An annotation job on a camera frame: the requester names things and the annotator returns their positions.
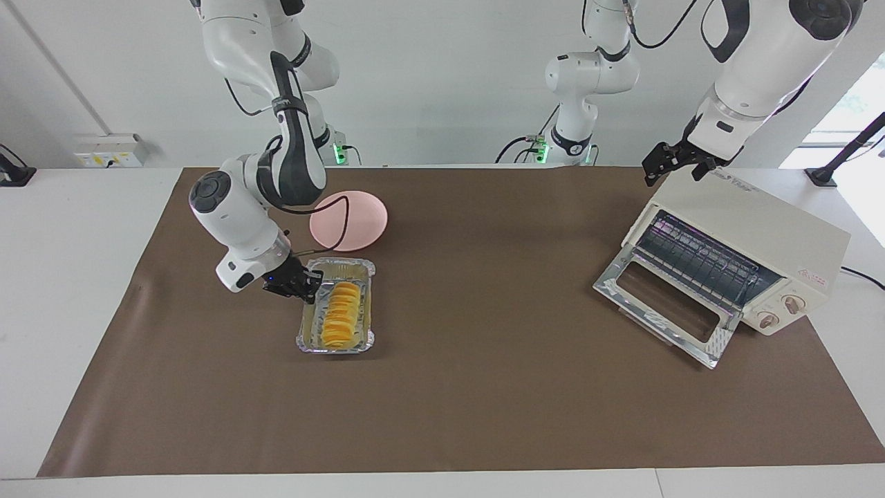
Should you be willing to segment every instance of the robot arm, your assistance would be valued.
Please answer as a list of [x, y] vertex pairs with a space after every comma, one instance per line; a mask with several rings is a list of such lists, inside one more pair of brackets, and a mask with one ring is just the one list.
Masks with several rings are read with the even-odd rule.
[[[567, 53], [547, 65], [547, 86], [559, 97], [559, 116], [545, 137], [550, 145], [548, 161], [583, 162], [598, 115], [588, 97], [628, 91], [639, 79], [639, 63], [630, 52], [624, 1], [591, 0], [584, 31], [596, 43], [596, 50]], [[634, 7], [637, 3], [630, 0]]]
[[212, 65], [267, 97], [280, 124], [273, 146], [225, 161], [191, 189], [194, 215], [228, 248], [216, 273], [232, 292], [264, 278], [266, 290], [312, 302], [322, 275], [302, 266], [267, 209], [310, 205], [326, 187], [318, 147], [334, 131], [316, 99], [303, 92], [337, 82], [335, 57], [299, 27], [300, 1], [191, 1]]
[[[658, 144], [643, 161], [651, 186], [695, 166], [700, 180], [727, 166], [747, 139], [797, 96], [853, 27], [863, 0], [720, 0], [727, 32], [702, 34], [722, 72], [676, 145]], [[711, 39], [721, 40], [713, 45]]]

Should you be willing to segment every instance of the foil tray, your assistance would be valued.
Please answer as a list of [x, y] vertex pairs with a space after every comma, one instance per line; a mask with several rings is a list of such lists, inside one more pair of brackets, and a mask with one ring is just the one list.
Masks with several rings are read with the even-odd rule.
[[[369, 260], [349, 258], [318, 258], [310, 260], [309, 270], [323, 272], [323, 282], [317, 290], [316, 301], [304, 305], [301, 329], [296, 343], [298, 348], [310, 354], [359, 354], [367, 351], [375, 341], [372, 333], [372, 276], [375, 265]], [[354, 339], [343, 349], [329, 349], [323, 344], [323, 321], [326, 319], [329, 295], [339, 282], [350, 282], [359, 287], [359, 314]]]

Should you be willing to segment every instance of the white table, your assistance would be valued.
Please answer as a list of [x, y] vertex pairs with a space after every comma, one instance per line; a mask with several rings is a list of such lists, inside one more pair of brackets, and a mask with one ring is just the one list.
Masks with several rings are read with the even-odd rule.
[[[801, 171], [732, 170], [849, 231], [845, 265], [885, 250], [838, 191]], [[0, 190], [0, 496], [631, 496], [885, 494], [885, 464], [740, 469], [31, 479], [162, 214], [178, 169], [43, 170]], [[811, 319], [885, 440], [885, 293], [840, 275]]]

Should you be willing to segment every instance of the pink round placemat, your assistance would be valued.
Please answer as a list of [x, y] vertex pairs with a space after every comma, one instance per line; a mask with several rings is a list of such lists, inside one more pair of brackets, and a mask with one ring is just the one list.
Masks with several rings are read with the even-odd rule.
[[[350, 201], [350, 218], [347, 233], [341, 245], [335, 249], [341, 253], [357, 251], [378, 240], [387, 227], [387, 208], [379, 198], [369, 192], [344, 191], [322, 199], [317, 207], [328, 206], [341, 196]], [[311, 235], [323, 247], [331, 247], [338, 242], [344, 227], [344, 201], [319, 213], [311, 214]]]

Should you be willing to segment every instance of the brown tablecloth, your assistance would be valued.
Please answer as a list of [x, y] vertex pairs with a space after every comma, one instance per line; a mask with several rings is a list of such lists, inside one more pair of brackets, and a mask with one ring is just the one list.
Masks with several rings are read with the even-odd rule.
[[327, 192], [390, 214], [353, 254], [378, 268], [376, 344], [348, 358], [297, 350], [300, 301], [217, 281], [225, 248], [187, 202], [204, 172], [176, 185], [40, 476], [885, 462], [807, 320], [737, 333], [710, 371], [591, 290], [652, 193], [639, 169], [330, 171]]

